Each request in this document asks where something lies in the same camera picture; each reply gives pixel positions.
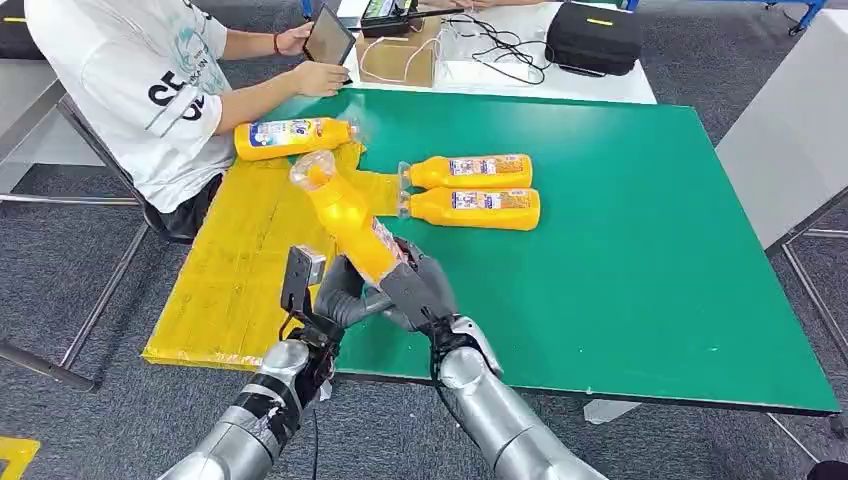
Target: orange bottle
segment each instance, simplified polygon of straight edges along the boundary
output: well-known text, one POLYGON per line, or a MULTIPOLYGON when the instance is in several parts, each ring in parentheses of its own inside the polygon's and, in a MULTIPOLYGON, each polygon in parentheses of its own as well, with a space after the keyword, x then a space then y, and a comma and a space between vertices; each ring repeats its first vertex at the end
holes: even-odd
POLYGON ((528 188, 533 163, 528 155, 431 157, 421 163, 401 163, 401 188, 528 188))
POLYGON ((415 217, 451 227, 533 230, 542 212, 532 188, 455 190, 433 188, 400 194, 399 217, 415 217))
POLYGON ((368 209, 368 203, 338 174, 333 152, 319 150, 302 156, 289 173, 312 200, 318 220, 339 244, 367 283, 380 281, 402 261, 403 252, 392 233, 368 209))
POLYGON ((245 123, 236 127, 233 138, 239 157, 254 161, 332 150, 355 135, 356 127, 344 120, 305 118, 245 123))

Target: floor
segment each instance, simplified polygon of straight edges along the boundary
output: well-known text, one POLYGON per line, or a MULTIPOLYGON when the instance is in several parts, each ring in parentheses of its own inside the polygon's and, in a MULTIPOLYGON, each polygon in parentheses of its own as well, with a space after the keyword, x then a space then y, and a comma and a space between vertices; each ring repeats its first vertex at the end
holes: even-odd
MULTIPOLYGON (((206 0, 230 26, 278 30, 296 5, 266 0, 206 0)), ((779 9, 756 3, 664 2, 640 6, 643 63, 662 103, 693 105, 717 142, 796 39, 779 9)), ((226 66, 236 86, 287 68, 226 66)), ((103 168, 37 166, 26 193, 122 193, 103 168)), ((2 335, 57 359, 140 225, 120 207, 0 205, 2 335)), ((823 225, 848 228, 848 209, 823 225)), ((848 241, 797 245, 822 294, 848 328, 848 241)), ((190 451, 241 388, 246 375, 147 364, 150 335, 187 248, 149 236, 81 356, 77 371, 103 387, 78 394, 0 362, 0 435, 42 442, 25 478, 150 479, 190 451)), ((772 259, 822 366, 848 405, 848 367, 782 256, 772 259)), ((813 465, 767 415, 643 405, 615 422, 591 426, 580 400, 524 395, 560 438, 610 479, 801 479, 813 465)), ((848 461, 848 442, 825 420, 775 416, 819 459, 848 461)), ((309 478, 312 422, 286 449, 270 478, 309 478)), ((474 446, 449 420, 431 389, 341 381, 319 407, 318 477, 492 478, 474 446)))

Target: cardboard box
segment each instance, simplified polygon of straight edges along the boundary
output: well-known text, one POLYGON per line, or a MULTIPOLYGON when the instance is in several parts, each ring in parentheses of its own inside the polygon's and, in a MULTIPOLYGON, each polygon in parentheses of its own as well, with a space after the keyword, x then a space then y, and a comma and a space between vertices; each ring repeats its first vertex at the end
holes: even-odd
POLYGON ((418 55, 415 55, 409 63, 406 81, 401 80, 404 78, 404 70, 406 63, 410 61, 410 57, 428 40, 436 38, 440 29, 439 17, 429 17, 424 19, 420 32, 409 32, 404 35, 405 41, 397 37, 385 37, 380 40, 379 38, 365 38, 364 35, 360 35, 356 40, 359 78, 363 82, 432 87, 436 67, 435 52, 438 48, 436 42, 432 41, 427 43, 418 55), (368 49, 368 55, 363 63, 362 57, 366 49, 368 49), (388 82, 377 77, 398 81, 388 82))

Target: yellow tape on floor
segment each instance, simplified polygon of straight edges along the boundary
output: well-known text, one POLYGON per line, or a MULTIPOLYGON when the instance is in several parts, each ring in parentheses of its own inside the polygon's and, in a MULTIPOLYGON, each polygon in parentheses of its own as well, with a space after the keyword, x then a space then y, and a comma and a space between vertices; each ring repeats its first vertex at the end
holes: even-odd
POLYGON ((35 440, 0 437, 0 460, 8 462, 0 475, 0 480, 21 478, 40 447, 41 442, 35 440))
MULTIPOLYGON (((335 150, 339 172, 377 215, 394 215, 395 175, 357 171, 364 148, 335 150)), ((289 162, 236 162, 224 177, 168 303, 142 352, 150 363, 252 370, 277 340, 289 247, 336 255, 289 162)))

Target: bottle label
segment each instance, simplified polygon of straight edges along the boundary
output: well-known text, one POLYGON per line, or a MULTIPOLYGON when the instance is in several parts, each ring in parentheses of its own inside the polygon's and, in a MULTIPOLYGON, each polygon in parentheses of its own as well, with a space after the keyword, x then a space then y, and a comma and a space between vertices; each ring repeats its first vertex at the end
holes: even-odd
POLYGON ((451 175, 497 175, 518 173, 523 169, 518 155, 493 155, 489 157, 459 157, 450 159, 451 175))
POLYGON ((530 192, 509 190, 506 192, 453 192, 453 208, 457 210, 504 208, 530 208, 530 192))
POLYGON ((321 120, 283 120, 250 124, 250 145, 253 147, 276 147, 296 145, 323 134, 321 120))
POLYGON ((397 242, 395 242, 395 236, 392 235, 392 232, 386 228, 385 225, 380 223, 377 218, 374 218, 374 221, 371 222, 371 230, 374 231, 374 234, 377 235, 377 238, 380 239, 380 242, 392 252, 392 256, 397 258, 398 260, 403 260, 403 252, 401 252, 400 247, 397 242))

